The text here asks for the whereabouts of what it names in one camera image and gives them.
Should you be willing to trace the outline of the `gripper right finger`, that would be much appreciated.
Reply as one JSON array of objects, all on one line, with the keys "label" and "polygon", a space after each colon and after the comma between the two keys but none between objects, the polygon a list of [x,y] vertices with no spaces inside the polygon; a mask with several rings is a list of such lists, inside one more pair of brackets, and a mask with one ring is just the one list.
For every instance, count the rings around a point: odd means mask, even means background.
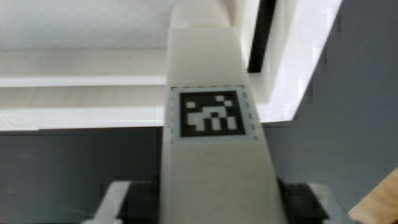
[{"label": "gripper right finger", "polygon": [[328,187],[276,182],[287,224],[346,224],[346,213]]}]

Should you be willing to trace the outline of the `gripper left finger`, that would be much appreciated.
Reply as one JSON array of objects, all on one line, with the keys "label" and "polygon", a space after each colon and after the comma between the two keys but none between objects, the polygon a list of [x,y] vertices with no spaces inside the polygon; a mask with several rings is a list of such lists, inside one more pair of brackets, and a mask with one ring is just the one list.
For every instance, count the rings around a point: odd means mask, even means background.
[{"label": "gripper left finger", "polygon": [[113,181],[81,224],[156,224],[157,189],[150,181]]}]

